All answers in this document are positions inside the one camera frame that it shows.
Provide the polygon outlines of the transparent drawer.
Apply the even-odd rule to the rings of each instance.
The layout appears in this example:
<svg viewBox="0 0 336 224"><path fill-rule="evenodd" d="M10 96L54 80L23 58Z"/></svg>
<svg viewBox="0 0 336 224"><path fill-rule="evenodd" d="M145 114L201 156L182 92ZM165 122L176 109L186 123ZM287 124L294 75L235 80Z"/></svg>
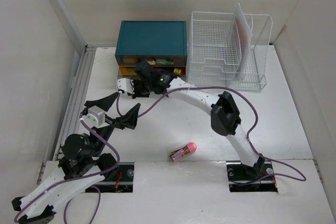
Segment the transparent drawer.
<svg viewBox="0 0 336 224"><path fill-rule="evenodd" d="M116 61L120 66L135 66L140 62L147 62L153 66L185 66L185 57L150 57L150 56L116 56Z"/></svg>

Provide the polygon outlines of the green capsule stapler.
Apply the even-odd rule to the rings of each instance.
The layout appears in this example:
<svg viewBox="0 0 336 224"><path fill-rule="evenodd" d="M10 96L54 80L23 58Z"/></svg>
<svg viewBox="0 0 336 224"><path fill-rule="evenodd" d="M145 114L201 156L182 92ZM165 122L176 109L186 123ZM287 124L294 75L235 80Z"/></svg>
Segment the green capsule stapler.
<svg viewBox="0 0 336 224"><path fill-rule="evenodd" d="M173 66L174 62L167 59L157 59L156 64L160 66Z"/></svg>

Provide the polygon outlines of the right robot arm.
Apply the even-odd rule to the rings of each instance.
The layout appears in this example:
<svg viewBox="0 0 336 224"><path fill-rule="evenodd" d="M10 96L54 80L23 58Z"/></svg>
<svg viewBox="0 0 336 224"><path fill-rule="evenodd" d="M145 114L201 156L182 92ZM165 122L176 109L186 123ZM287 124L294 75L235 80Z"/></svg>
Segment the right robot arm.
<svg viewBox="0 0 336 224"><path fill-rule="evenodd" d="M208 93L206 88L195 87L172 73L159 73L145 61L136 65L135 73L149 91L184 101L208 114L212 130L228 139L248 179L256 179L262 173L265 159L250 144L241 125L238 106L229 92Z"/></svg>

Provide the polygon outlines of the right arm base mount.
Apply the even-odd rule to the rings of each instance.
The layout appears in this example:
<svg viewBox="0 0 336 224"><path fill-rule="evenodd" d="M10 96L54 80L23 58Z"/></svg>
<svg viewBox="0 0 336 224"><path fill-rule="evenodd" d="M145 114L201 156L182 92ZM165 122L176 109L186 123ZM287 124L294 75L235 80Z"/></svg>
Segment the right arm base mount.
<svg viewBox="0 0 336 224"><path fill-rule="evenodd" d="M271 162L265 162L257 174L250 172L249 167L244 166L241 162L227 162L226 168L231 193L278 192L273 175L262 179L274 172Z"/></svg>

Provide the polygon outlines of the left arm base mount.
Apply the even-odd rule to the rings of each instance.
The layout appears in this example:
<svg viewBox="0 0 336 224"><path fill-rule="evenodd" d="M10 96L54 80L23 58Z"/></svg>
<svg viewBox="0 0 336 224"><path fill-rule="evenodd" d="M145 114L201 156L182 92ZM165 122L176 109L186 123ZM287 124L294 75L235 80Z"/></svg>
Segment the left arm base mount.
<svg viewBox="0 0 336 224"><path fill-rule="evenodd" d="M113 177L94 184L101 193L132 193L134 163L120 163Z"/></svg>

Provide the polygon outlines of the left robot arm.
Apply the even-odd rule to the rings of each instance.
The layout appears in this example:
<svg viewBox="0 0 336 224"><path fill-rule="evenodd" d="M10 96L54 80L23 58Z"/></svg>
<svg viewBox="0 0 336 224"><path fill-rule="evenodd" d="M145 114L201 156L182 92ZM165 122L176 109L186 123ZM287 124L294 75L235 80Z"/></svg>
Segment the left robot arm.
<svg viewBox="0 0 336 224"><path fill-rule="evenodd" d="M15 223L50 223L58 209L78 194L103 180L117 176L120 154L108 142L114 129L135 129L140 104L125 115L106 115L120 93L86 101L79 122L89 134L70 134L61 151L63 158L57 167L35 190L12 200L17 212Z"/></svg>

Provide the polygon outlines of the yellow highlighter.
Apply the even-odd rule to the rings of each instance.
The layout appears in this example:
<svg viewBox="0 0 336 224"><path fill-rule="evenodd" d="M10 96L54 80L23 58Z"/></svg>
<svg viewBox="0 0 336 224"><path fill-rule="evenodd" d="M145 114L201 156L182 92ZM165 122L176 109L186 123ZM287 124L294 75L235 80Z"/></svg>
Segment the yellow highlighter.
<svg viewBox="0 0 336 224"><path fill-rule="evenodd" d="M178 68L175 68L173 72L177 75L180 75L182 73L182 70L178 69Z"/></svg>

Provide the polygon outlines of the pink capped clip tube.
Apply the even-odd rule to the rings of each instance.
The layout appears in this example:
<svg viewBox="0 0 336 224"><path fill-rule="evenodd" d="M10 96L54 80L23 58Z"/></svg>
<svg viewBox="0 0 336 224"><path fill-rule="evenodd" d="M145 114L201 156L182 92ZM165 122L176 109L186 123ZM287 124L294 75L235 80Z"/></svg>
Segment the pink capped clip tube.
<svg viewBox="0 0 336 224"><path fill-rule="evenodd" d="M195 153L196 150L197 150L196 144L194 142L190 142L186 144L184 147L169 153L169 160L172 162L179 161L180 159L183 159L188 155Z"/></svg>

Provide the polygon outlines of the small drawer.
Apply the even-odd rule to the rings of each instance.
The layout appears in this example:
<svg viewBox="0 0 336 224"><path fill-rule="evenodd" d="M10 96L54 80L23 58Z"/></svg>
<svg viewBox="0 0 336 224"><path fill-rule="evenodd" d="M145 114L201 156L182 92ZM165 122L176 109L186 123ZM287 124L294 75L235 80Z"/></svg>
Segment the small drawer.
<svg viewBox="0 0 336 224"><path fill-rule="evenodd" d="M134 66L120 66L118 71L118 78L129 78L139 80L139 77L134 71Z"/></svg>
<svg viewBox="0 0 336 224"><path fill-rule="evenodd" d="M174 74L181 78L183 81L186 80L186 67L176 67L176 66L154 66L160 74Z"/></svg>

